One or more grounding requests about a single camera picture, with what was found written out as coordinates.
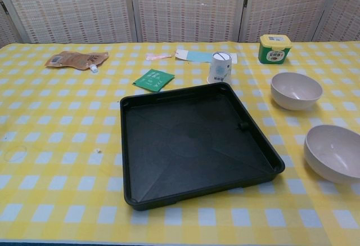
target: brown pouch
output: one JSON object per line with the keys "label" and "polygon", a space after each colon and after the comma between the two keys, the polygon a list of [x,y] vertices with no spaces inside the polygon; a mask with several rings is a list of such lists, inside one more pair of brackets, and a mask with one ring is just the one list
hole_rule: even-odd
{"label": "brown pouch", "polygon": [[50,57],[46,61],[46,67],[73,67],[78,70],[86,70],[92,65],[99,65],[103,63],[109,54],[104,53],[77,53],[77,52],[61,52],[58,55]]}

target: white cap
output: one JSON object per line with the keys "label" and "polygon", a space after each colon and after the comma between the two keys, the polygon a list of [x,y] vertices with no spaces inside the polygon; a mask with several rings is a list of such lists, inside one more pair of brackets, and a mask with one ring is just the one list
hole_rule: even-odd
{"label": "white cap", "polygon": [[95,64],[90,65],[90,69],[93,73],[97,73],[99,70],[97,69],[97,66]]}

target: green packet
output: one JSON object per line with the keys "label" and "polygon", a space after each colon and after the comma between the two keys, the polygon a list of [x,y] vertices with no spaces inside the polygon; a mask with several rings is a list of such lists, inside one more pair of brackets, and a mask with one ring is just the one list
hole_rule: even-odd
{"label": "green packet", "polygon": [[151,69],[142,77],[133,82],[133,84],[146,90],[159,92],[160,89],[162,89],[162,87],[169,83],[174,77],[174,74]]}

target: yellow checkered tablecloth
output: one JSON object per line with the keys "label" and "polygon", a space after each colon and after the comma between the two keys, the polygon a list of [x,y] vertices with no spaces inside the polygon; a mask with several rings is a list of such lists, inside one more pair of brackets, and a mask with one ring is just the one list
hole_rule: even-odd
{"label": "yellow checkered tablecloth", "polygon": [[[167,244],[359,245],[360,184],[335,185],[304,161],[318,124],[360,132],[360,43],[294,43],[282,65],[262,65],[255,43],[11,44],[0,50],[0,238]],[[163,90],[206,83],[208,63],[146,53],[176,48],[237,52],[232,88],[286,169],[269,183],[137,212],[122,193],[119,100],[147,93],[150,68],[175,74]],[[109,52],[99,73],[43,65],[64,50]],[[295,71],[324,94],[308,111],[270,96],[276,73]]]}

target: woven panel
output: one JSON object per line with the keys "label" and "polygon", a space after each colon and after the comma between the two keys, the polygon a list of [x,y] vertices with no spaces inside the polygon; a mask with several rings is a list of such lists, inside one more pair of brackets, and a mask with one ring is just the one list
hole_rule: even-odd
{"label": "woven panel", "polygon": [[130,42],[126,0],[11,0],[32,43]]}
{"label": "woven panel", "polygon": [[249,22],[240,41],[258,42],[263,34],[286,34],[292,41],[308,41],[325,0],[251,0]]}
{"label": "woven panel", "polygon": [[360,0],[335,0],[316,41],[358,41]]}
{"label": "woven panel", "polygon": [[136,1],[144,41],[215,42],[238,37],[240,0]]}
{"label": "woven panel", "polygon": [[0,48],[10,43],[19,42],[15,36],[5,12],[0,8]]}

